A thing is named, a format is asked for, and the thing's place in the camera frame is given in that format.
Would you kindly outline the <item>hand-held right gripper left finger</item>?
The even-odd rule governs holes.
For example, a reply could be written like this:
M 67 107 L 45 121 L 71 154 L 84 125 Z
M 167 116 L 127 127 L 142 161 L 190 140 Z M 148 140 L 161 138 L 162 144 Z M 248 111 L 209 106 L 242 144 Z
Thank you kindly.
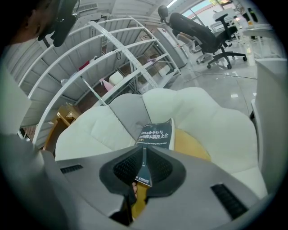
M 43 151 L 52 230 L 131 230 L 132 182 L 140 147 L 56 161 Z

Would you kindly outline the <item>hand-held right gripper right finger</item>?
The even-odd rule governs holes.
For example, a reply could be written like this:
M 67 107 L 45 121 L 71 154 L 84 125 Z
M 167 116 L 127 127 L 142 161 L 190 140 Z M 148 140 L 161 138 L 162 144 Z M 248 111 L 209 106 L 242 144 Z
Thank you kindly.
M 243 215 L 259 198 L 209 161 L 163 149 L 147 149 L 147 162 L 171 162 L 171 174 L 147 191 L 137 230 L 211 230 Z

